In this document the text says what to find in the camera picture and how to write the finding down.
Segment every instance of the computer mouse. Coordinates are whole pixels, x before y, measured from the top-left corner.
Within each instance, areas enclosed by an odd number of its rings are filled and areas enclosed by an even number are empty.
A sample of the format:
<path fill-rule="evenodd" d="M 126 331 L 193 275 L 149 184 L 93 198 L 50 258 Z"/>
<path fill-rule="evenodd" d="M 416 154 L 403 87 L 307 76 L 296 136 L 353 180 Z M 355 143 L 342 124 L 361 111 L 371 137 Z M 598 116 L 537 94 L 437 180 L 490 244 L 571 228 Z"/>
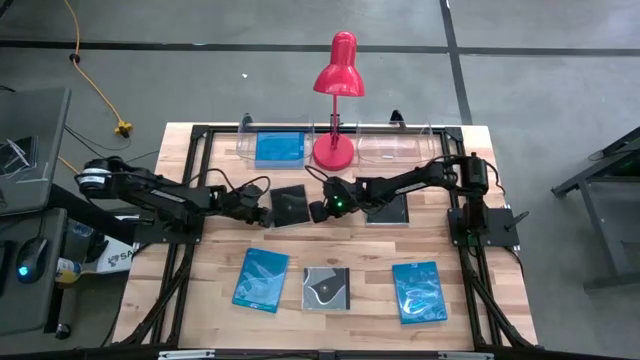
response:
<path fill-rule="evenodd" d="M 48 244 L 49 241 L 41 237 L 29 239 L 22 244 L 16 256 L 18 281 L 30 284 L 42 277 L 46 265 Z"/>

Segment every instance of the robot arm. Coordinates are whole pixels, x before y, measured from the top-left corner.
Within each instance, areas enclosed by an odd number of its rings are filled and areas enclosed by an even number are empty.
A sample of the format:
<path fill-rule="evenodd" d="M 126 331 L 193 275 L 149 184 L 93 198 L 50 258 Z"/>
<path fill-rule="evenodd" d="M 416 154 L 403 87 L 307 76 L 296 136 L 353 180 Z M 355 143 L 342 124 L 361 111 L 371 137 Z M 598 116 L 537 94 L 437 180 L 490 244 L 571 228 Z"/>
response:
<path fill-rule="evenodd" d="M 258 206 L 264 192 L 252 183 L 231 191 L 224 185 L 189 188 L 115 156 L 86 163 L 75 178 L 87 198 L 126 201 L 155 213 L 173 230 L 188 226 L 193 217 L 213 215 L 271 226 L 271 212 Z"/>
<path fill-rule="evenodd" d="M 460 185 L 453 165 L 460 166 Z M 307 171 L 318 171 L 307 167 Z M 322 222 L 330 216 L 339 218 L 348 213 L 362 210 L 376 212 L 390 203 L 396 196 L 430 186 L 444 188 L 456 195 L 466 196 L 463 207 L 465 225 L 478 233 L 487 228 L 487 206 L 483 196 L 489 189 L 487 163 L 472 153 L 471 156 L 444 155 L 429 161 L 423 167 L 416 167 L 407 173 L 392 178 L 356 178 L 349 183 L 339 177 L 322 180 L 324 201 L 309 204 L 314 222 Z"/>

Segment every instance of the blue box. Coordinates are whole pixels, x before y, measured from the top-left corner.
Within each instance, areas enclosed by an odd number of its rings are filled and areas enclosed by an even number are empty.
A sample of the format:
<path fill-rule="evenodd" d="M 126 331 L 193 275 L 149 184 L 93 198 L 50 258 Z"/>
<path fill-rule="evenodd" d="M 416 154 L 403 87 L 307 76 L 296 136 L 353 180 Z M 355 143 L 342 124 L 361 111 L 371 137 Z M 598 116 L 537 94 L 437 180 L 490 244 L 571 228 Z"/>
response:
<path fill-rule="evenodd" d="M 231 302 L 272 313 L 278 311 L 288 263 L 288 255 L 248 248 Z"/>
<path fill-rule="evenodd" d="M 303 165 L 304 133 L 258 133 L 256 168 L 301 168 Z"/>
<path fill-rule="evenodd" d="M 393 265 L 392 269 L 403 324 L 447 320 L 435 261 Z"/>

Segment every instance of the wooden tabletop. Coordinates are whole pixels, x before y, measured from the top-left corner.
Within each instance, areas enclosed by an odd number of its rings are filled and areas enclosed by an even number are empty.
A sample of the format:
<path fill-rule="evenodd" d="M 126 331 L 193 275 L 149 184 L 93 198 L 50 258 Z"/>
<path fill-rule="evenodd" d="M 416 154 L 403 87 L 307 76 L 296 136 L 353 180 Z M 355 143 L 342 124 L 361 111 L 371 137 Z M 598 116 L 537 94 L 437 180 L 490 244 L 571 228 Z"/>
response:
<path fill-rule="evenodd" d="M 192 123 L 169 123 L 155 169 L 181 181 Z M 463 126 L 467 153 L 496 164 L 489 130 Z M 255 170 L 236 154 L 236 134 L 217 134 L 210 167 L 222 168 L 234 184 L 268 175 L 272 188 L 304 184 L 309 202 L 322 199 L 322 184 L 304 170 Z M 434 153 L 441 154 L 439 141 Z M 420 140 L 421 156 L 433 154 L 428 140 Z M 356 156 L 340 176 L 393 176 L 413 165 L 359 160 Z M 222 184 L 211 173 L 207 184 Z M 504 199 L 493 184 L 485 201 L 499 207 Z M 261 199 L 270 206 L 268 194 Z M 196 246 L 184 310 L 180 346 L 188 348 L 341 349 L 341 350 L 467 350 L 472 349 L 460 260 L 451 246 L 446 191 L 427 188 L 408 194 L 410 224 L 406 227 L 365 226 L 358 212 L 321 224 L 263 229 L 242 222 L 209 217 L 202 243 Z M 256 247 L 288 254 L 289 268 L 276 314 L 231 304 L 245 251 Z M 114 341 L 129 335 L 153 306 L 167 254 L 167 246 L 147 247 L 133 261 L 117 320 Z M 391 266 L 436 261 L 449 319 L 441 323 L 401 325 Z M 504 313 L 529 341 L 536 343 L 522 274 L 511 254 L 487 248 L 494 296 Z M 308 266 L 342 266 L 351 271 L 351 310 L 317 312 L 301 309 L 302 271 Z M 489 338 L 487 315 L 481 300 L 483 334 Z M 167 311 L 172 316 L 173 302 Z"/>

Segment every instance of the concrete floor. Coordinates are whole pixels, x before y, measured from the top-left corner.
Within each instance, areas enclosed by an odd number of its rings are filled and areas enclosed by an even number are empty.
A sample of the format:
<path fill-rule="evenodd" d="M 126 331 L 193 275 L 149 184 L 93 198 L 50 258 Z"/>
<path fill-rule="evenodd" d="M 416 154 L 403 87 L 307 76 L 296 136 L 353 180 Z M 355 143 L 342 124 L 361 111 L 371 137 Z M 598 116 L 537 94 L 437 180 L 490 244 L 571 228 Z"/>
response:
<path fill-rule="evenodd" d="M 446 46 L 438 0 L 76 0 L 84 41 L 328 44 L 351 30 L 361 45 Z M 459 46 L 631 48 L 640 46 L 634 0 L 450 0 Z M 0 38 L 73 40 L 62 1 L 22 0 L 0 19 Z M 0 48 L 0 84 L 73 90 L 68 124 L 108 147 L 115 121 L 75 72 L 69 50 Z M 330 98 L 313 93 L 328 60 L 314 52 L 82 51 L 82 63 L 136 129 L 132 158 L 159 147 L 169 121 L 239 121 L 310 116 L 324 121 Z M 491 130 L 508 202 L 531 215 L 519 225 L 525 278 L 539 342 L 554 350 L 640 354 L 640 288 L 587 295 L 582 283 L 606 274 L 582 199 L 549 189 L 587 166 L 586 157 L 640 124 L 638 57 L 461 56 L 474 124 Z M 449 55 L 365 53 L 361 99 L 341 100 L 343 119 L 460 124 Z M 61 155 L 92 158 L 65 136 Z M 137 162 L 153 168 L 155 156 Z M 75 191 L 62 166 L 56 181 Z M 86 282 L 77 292 L 74 335 L 0 338 L 3 352 L 97 346 L 108 331 L 123 278 Z"/>

